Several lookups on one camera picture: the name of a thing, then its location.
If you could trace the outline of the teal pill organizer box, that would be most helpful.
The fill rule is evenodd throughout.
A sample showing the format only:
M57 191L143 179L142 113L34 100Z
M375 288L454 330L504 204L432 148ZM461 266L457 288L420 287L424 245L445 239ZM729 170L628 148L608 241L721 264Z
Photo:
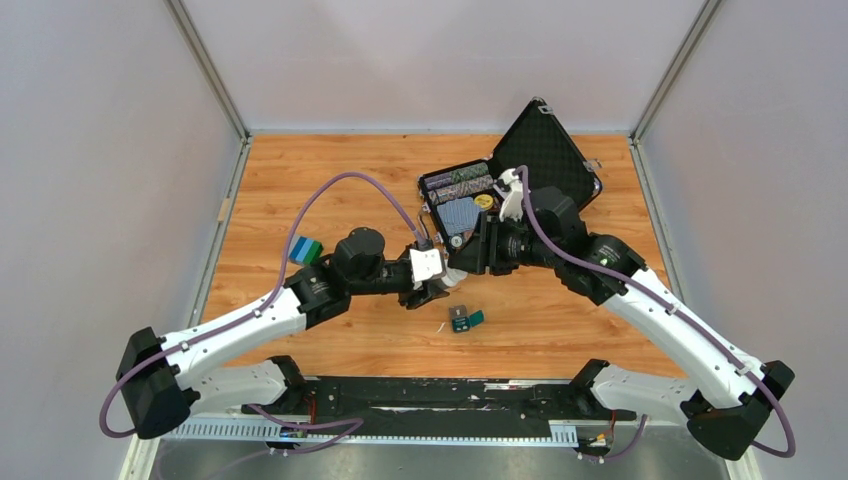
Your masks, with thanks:
M453 333L464 333L485 321L482 310L470 312L465 305L452 306L448 310Z

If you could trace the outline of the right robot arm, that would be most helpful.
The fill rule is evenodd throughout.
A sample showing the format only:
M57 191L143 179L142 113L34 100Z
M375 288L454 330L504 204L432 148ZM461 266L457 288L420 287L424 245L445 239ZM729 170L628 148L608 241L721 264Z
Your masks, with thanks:
M574 377L571 403L584 417L627 410L684 426L705 449L740 459L794 380L783 362L764 362L724 339L685 306L619 238L588 231L574 202L553 187L456 198L436 209L448 233L450 267L507 275L551 269L571 292L637 328L673 360L682 378L642 374L605 360Z

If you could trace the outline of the white pill bottle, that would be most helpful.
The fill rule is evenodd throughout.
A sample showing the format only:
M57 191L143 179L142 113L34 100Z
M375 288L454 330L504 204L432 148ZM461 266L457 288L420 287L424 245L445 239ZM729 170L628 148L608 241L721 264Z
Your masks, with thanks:
M451 289L457 287L467 276L468 273L465 271L447 267L440 281L446 288Z

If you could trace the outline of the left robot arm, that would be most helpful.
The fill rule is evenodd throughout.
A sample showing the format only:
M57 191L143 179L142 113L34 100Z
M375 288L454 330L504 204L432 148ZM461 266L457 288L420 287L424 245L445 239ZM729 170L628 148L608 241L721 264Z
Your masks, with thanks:
M277 359L229 368L227 362L345 313L356 295L396 294L412 310L446 296L466 276L448 268L437 248L411 245L393 261L383 250L383 236L360 227L267 295L214 321L164 336L150 327L135 332L104 404L121 396L133 423L129 432L141 439L240 404L298 411L307 389L293 365Z

